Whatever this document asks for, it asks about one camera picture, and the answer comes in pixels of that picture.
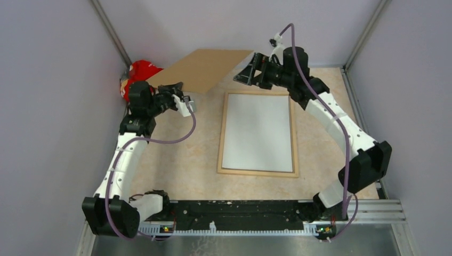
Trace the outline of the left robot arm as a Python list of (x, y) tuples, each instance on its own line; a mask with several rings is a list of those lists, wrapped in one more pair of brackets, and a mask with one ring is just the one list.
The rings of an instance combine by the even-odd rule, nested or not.
[(85, 197), (82, 211), (95, 235), (134, 238), (140, 223), (152, 215), (157, 220), (170, 216), (169, 197), (163, 190), (146, 192), (131, 201), (130, 189), (140, 157), (156, 127), (156, 117), (167, 110), (190, 116), (190, 101), (182, 91), (183, 83), (152, 87), (146, 81), (129, 86), (127, 113), (119, 126), (119, 135), (111, 163), (98, 189)]

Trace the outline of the brown backing board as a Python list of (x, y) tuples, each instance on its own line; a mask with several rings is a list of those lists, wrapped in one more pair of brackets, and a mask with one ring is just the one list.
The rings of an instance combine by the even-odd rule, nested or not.
[(252, 54), (252, 50), (197, 49), (147, 82), (154, 87), (181, 82), (183, 92), (204, 94)]

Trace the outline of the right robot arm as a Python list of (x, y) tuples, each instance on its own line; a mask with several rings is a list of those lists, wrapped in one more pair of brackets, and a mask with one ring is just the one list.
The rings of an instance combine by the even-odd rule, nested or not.
[(326, 220), (346, 210), (348, 198), (385, 177), (392, 147), (378, 142), (359, 127), (340, 107), (329, 87), (310, 75), (308, 54), (299, 46), (288, 47), (282, 59), (254, 53), (249, 64), (233, 78), (235, 82), (270, 90), (285, 88), (290, 98), (324, 127), (345, 154), (345, 166), (337, 178), (313, 197), (302, 210), (306, 221)]

